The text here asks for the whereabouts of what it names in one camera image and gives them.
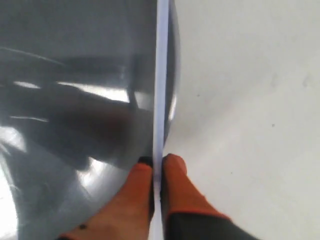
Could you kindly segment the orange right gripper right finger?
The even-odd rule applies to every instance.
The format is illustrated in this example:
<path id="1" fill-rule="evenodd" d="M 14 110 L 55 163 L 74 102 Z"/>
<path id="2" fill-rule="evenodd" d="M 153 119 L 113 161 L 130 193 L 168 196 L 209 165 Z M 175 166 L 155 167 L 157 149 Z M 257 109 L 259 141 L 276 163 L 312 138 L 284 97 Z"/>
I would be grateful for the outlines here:
<path id="1" fill-rule="evenodd" d="M 185 161 L 168 154 L 162 162 L 162 214 L 166 240 L 253 240 L 216 210 L 187 175 Z"/>

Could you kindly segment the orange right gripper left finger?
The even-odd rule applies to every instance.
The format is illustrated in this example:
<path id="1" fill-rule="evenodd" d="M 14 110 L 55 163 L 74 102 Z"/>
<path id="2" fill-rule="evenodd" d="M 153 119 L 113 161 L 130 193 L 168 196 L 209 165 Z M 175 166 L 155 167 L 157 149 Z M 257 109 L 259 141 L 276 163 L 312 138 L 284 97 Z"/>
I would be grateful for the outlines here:
<path id="1" fill-rule="evenodd" d="M 154 214 L 153 161 L 140 157 L 116 195 L 60 240 L 147 240 Z"/>

